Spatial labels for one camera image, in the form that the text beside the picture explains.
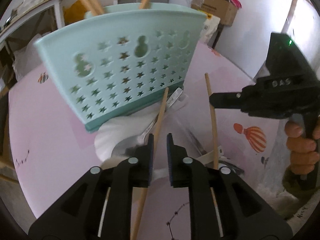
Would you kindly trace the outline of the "person right hand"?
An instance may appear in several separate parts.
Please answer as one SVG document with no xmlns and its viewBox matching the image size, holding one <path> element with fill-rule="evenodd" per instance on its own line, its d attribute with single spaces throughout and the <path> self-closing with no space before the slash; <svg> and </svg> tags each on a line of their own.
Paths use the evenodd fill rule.
<svg viewBox="0 0 320 240">
<path fill-rule="evenodd" d="M 297 175 L 307 175 L 319 162 L 319 153 L 316 150 L 316 140 L 319 139 L 319 120 L 312 133 L 312 138 L 303 138 L 303 129 L 295 122 L 288 121 L 285 125 L 287 135 L 286 146 L 291 151 L 290 170 Z"/>
</svg>

